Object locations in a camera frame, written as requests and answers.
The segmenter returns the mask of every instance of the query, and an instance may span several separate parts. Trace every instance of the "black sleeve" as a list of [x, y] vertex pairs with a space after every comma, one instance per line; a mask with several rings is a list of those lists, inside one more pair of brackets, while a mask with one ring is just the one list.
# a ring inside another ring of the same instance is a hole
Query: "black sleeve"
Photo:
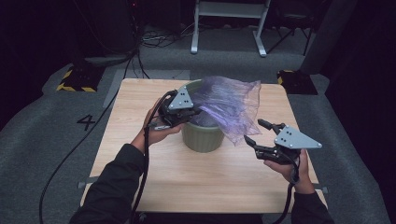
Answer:
[[334, 221], [316, 192], [312, 194], [295, 192], [291, 223], [331, 224]]
[[144, 156], [125, 144], [108, 163], [85, 197], [70, 223], [125, 223], [143, 173]]

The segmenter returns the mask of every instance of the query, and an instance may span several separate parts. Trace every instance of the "office chair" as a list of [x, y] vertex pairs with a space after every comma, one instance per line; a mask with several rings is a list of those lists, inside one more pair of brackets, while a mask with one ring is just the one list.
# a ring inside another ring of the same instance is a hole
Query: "office chair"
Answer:
[[281, 36], [280, 40], [277, 41], [267, 53], [270, 53], [276, 48], [283, 40], [291, 34], [294, 34], [296, 29], [301, 29], [306, 37], [306, 43], [303, 55], [305, 56], [306, 50], [311, 39], [312, 32], [314, 29], [318, 29], [321, 19], [324, 17], [329, 7], [331, 0], [322, 0], [318, 6], [310, 6], [304, 1], [298, 0], [277, 0], [274, 3], [276, 24], [275, 27], [280, 35], [279, 28], [286, 27], [290, 31]]

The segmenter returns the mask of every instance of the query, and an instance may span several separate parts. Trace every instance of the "table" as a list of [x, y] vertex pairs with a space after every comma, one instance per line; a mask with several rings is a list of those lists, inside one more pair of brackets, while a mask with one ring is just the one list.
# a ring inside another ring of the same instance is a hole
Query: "table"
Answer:
[[[90, 176], [99, 176], [122, 145], [132, 141], [158, 98], [186, 83], [124, 79]], [[276, 84], [262, 84], [257, 118], [298, 128], [286, 92]], [[251, 138], [259, 145], [273, 146], [275, 133], [259, 128], [262, 135]], [[253, 148], [245, 143], [235, 147], [224, 138], [220, 148], [199, 153], [187, 148], [177, 133], [149, 150], [148, 180], [138, 211], [261, 214], [284, 209], [287, 181], [257, 160]], [[318, 183], [311, 162], [309, 165], [311, 180]]]
[[264, 45], [262, 44], [261, 34], [270, 3], [271, 0], [264, 0], [262, 4], [206, 2], [205, 0], [196, 0], [194, 11], [194, 33], [192, 35], [191, 53], [195, 54], [198, 52], [199, 17], [219, 16], [260, 19], [258, 30], [253, 31], [253, 35], [260, 56], [265, 57], [267, 53], [265, 51]]

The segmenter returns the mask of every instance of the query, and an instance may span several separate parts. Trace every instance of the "wooden tabletop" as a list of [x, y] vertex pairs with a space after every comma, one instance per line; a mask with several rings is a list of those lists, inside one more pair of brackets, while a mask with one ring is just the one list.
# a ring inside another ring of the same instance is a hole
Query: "wooden tabletop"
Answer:
[[[90, 176], [99, 176], [122, 145], [132, 141], [158, 98], [187, 82], [124, 79]], [[298, 129], [286, 92], [276, 84], [262, 84], [257, 119]], [[262, 135], [250, 137], [258, 145], [272, 147], [275, 133], [258, 127]], [[177, 133], [149, 150], [148, 180], [139, 211], [280, 213], [284, 209], [288, 182], [257, 160], [253, 148], [245, 143], [235, 147], [224, 138], [220, 148], [199, 153], [186, 147]], [[311, 180], [318, 183], [311, 162], [309, 165]]]

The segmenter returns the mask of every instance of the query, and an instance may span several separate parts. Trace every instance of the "purple plastic bag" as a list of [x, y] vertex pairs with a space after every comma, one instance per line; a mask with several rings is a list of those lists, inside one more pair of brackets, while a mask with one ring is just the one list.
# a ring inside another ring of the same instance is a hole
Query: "purple plastic bag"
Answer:
[[203, 110], [191, 122], [199, 126], [219, 126], [236, 146], [244, 134], [261, 133], [255, 125], [260, 105], [260, 81], [242, 82], [227, 77], [205, 77], [201, 88], [191, 96]]

